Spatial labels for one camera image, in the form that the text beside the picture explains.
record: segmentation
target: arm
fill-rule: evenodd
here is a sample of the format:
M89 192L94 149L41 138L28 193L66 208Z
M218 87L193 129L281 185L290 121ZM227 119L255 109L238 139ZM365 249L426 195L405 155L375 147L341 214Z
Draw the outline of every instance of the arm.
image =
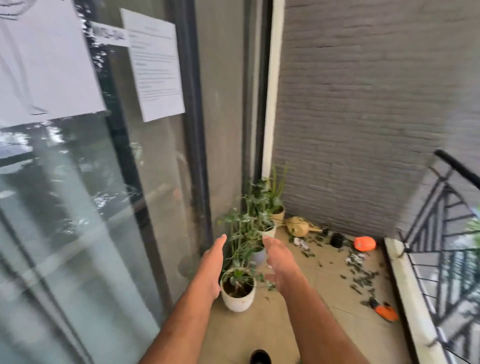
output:
M203 255L197 274L139 364L197 363L210 309L220 293L218 277L226 239L222 235Z
M291 251L278 239L264 237L267 263L285 299L302 362L368 364L355 344L335 321L319 294L309 284Z

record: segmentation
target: drawing on paper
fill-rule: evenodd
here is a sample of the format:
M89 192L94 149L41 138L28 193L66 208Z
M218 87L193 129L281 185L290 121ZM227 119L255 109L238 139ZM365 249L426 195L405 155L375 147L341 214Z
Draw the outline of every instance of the drawing on paper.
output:
M37 0L0 0L0 48L3 54L0 54L0 74L4 73L25 111L32 116L48 112L34 104L22 55L5 22L19 20L36 2Z

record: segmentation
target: white paper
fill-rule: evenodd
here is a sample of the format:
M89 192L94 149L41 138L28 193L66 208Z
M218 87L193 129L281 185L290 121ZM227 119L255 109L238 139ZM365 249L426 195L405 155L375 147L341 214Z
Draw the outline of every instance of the white paper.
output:
M125 29L92 21L90 25L92 26L91 35L95 37L98 43L121 47L130 46Z
M144 121L184 113L175 25L126 9L121 15Z
M0 4L0 127L105 110L72 0Z

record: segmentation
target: floor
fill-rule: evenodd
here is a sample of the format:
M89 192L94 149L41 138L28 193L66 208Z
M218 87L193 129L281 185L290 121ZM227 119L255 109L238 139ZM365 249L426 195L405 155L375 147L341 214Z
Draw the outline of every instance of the floor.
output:
M345 264L347 250L339 252L325 240L327 243L322 243L322 247L309 243L315 257L306 257L299 247L288 242L284 228L277 230L276 237L293 252L310 284L371 364L411 363L401 323L389 323L371 308L363 306L360 302L368 299L367 290L359 287L365 292L359 294L350 287L354 284L354 275ZM380 272L373 280L376 298L396 308L383 260L380 251L370 252L363 267ZM252 306L242 313L229 311L219 297L212 307L199 363L247 364L256 349L266 350L273 364L300 361L282 296L267 288L257 289Z

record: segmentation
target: white vertical trim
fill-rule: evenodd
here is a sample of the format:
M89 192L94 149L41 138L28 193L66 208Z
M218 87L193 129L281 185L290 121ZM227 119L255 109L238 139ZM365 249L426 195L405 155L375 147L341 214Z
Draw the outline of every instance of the white vertical trim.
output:
M270 60L268 65L262 177L269 177L272 167L273 134L275 130L276 97L278 92L278 75L280 73L284 14L285 0L274 0L270 37Z

